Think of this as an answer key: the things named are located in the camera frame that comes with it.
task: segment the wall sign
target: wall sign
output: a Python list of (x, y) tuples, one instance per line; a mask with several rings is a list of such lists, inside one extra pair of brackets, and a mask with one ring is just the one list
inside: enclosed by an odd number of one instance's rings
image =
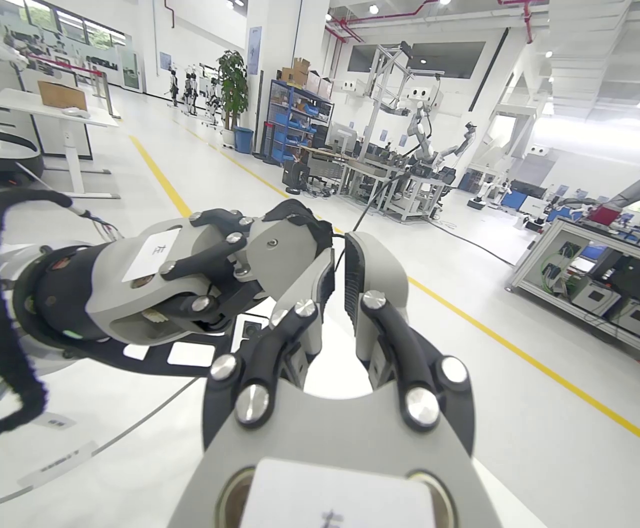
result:
[(249, 29), (249, 48), (246, 60), (246, 72), (249, 75), (258, 74), (260, 61), (260, 41), (262, 40), (262, 26)]
[(171, 55), (160, 52), (160, 68), (167, 71), (171, 69)]

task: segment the computer monitor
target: computer monitor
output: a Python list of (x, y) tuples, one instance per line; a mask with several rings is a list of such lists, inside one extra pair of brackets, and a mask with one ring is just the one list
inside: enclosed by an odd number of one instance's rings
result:
[(355, 130), (346, 125), (341, 125), (340, 123), (331, 121), (329, 124), (329, 130), (326, 133), (326, 140), (324, 144), (333, 148), (334, 143), (337, 141), (338, 148), (340, 150), (344, 152), (353, 152), (357, 139), (358, 133)]

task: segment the white robot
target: white robot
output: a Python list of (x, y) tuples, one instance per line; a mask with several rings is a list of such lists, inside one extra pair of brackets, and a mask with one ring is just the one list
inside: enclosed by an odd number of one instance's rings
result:
[(220, 96), (218, 94), (218, 80), (214, 77), (211, 77), (209, 80), (206, 97), (207, 101), (205, 105), (207, 106), (207, 117), (209, 120), (203, 121), (203, 123), (208, 127), (217, 128), (218, 119), (216, 118), (216, 112), (218, 108), (220, 108)]

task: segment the black bracket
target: black bracket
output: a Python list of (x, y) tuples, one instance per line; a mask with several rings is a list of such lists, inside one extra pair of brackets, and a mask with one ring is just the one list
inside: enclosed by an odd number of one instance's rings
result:
[(360, 307), (378, 329), (378, 342), (385, 358), (393, 365), (404, 422), (418, 432), (426, 432), (437, 426), (437, 422), (428, 427), (420, 426), (409, 416), (406, 408), (407, 392), (415, 387), (426, 388), (436, 396), (440, 410), (471, 455), (475, 412), (468, 376), (464, 382), (451, 382), (442, 370), (442, 362), (446, 357), (411, 328), (388, 300), (378, 309), (367, 307), (363, 301)]

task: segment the desk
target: desk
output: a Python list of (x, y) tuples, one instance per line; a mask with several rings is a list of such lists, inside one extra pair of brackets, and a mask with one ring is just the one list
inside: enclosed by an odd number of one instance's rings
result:
[[(109, 112), (95, 106), (88, 106), (88, 112), (91, 116), (84, 119), (78, 116), (70, 116), (62, 113), (60, 108), (52, 106), (44, 106), (42, 98), (35, 93), (21, 92), (20, 90), (12, 90), (5, 88), (0, 92), (0, 107), (10, 110), (26, 112), (32, 115), (43, 115), (58, 119), (60, 123), (60, 131), (62, 132), (65, 145), (65, 157), (69, 166), (68, 172), (71, 174), (71, 183), (73, 185), (72, 193), (64, 193), (71, 198), (120, 198), (118, 195), (111, 193), (86, 193), (84, 192), (84, 183), (82, 180), (82, 172), (80, 170), (80, 160), (76, 146), (74, 144), (73, 135), (69, 129), (69, 123), (79, 122), (85, 125), (94, 125), (97, 127), (118, 127), (118, 124), (109, 115)], [(104, 169), (101, 171), (86, 170), (87, 173), (111, 174), (110, 171)]]

